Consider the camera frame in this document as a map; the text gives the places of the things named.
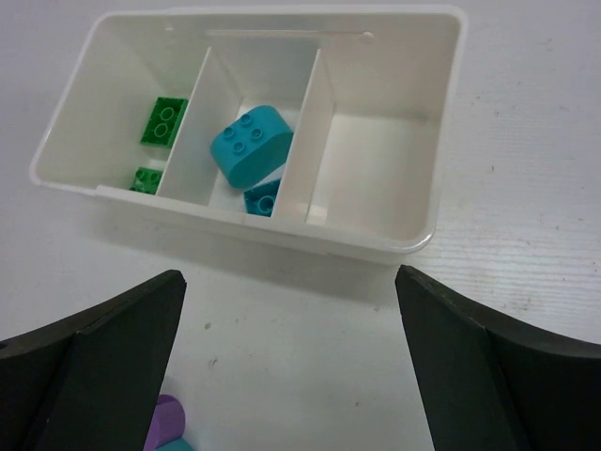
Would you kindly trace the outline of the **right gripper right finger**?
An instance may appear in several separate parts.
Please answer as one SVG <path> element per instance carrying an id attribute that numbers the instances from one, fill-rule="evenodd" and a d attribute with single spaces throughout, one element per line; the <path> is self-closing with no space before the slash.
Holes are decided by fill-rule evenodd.
<path id="1" fill-rule="evenodd" d="M 435 449 L 599 449 L 599 345 L 505 315 L 410 266 L 395 287 Z"/>

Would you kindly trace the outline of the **small green lego brick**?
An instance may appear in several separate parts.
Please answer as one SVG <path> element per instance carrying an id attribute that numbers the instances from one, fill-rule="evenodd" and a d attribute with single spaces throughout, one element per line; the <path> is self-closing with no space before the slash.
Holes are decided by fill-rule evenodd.
<path id="1" fill-rule="evenodd" d="M 154 195 L 158 191 L 161 179 L 161 170 L 140 166 L 134 174 L 130 190 L 137 193 Z"/>

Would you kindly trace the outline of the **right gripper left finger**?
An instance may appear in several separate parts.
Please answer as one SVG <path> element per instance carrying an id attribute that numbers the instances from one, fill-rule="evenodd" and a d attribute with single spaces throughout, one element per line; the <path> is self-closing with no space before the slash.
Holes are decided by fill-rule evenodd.
<path id="1" fill-rule="evenodd" d="M 143 449 L 186 287 L 169 270 L 3 340 L 2 449 Z"/>

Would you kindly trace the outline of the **teal rounded printed lego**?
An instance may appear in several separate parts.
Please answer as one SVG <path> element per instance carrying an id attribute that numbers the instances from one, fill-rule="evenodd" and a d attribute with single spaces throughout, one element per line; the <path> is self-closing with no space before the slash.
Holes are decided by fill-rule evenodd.
<path id="1" fill-rule="evenodd" d="M 210 153 L 229 185 L 246 190 L 285 164 L 293 134 L 274 107 L 259 105 L 219 132 Z"/>

